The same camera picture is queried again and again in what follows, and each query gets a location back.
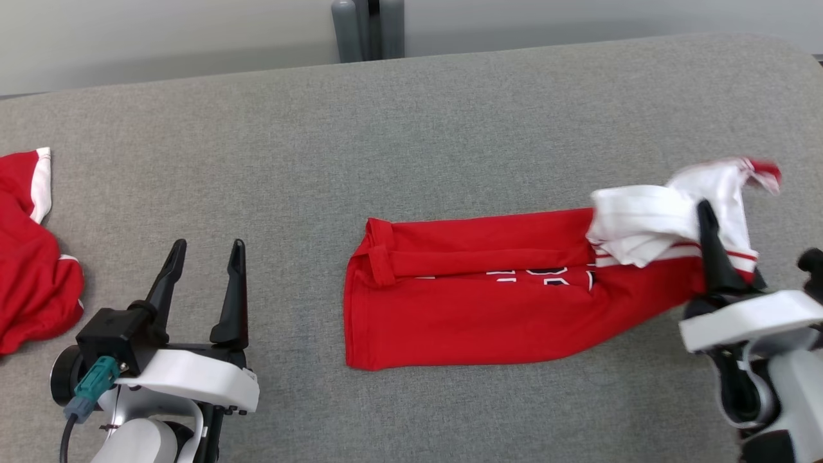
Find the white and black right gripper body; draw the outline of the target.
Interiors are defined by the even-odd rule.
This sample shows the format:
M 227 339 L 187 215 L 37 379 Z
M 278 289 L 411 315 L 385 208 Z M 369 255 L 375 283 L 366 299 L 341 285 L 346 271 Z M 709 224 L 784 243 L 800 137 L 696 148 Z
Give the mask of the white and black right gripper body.
M 821 320 L 819 302 L 799 290 L 780 290 L 682 320 L 679 328 L 685 348 L 694 353 L 809 327 Z

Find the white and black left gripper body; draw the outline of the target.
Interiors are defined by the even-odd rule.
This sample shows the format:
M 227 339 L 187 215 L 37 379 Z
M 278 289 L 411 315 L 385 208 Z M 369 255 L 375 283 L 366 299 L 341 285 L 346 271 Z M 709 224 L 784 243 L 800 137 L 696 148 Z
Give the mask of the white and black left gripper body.
M 198 404 L 255 413 L 260 397 L 255 373 L 185 350 L 158 350 L 138 376 L 116 384 L 117 416 L 193 416 Z

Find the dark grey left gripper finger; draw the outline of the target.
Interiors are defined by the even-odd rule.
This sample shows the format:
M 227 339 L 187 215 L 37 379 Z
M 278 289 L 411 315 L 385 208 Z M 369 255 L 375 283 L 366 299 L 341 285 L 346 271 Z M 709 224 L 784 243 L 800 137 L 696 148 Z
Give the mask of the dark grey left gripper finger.
M 167 328 L 174 287 L 182 275 L 186 252 L 187 241 L 185 239 L 174 241 L 147 295 L 146 302 L 154 308 L 153 326 L 155 329 Z
M 210 342 L 219 348 L 244 350 L 249 346 L 249 307 L 245 243 L 241 239 L 234 240 L 227 273 L 221 316 L 212 327 Z

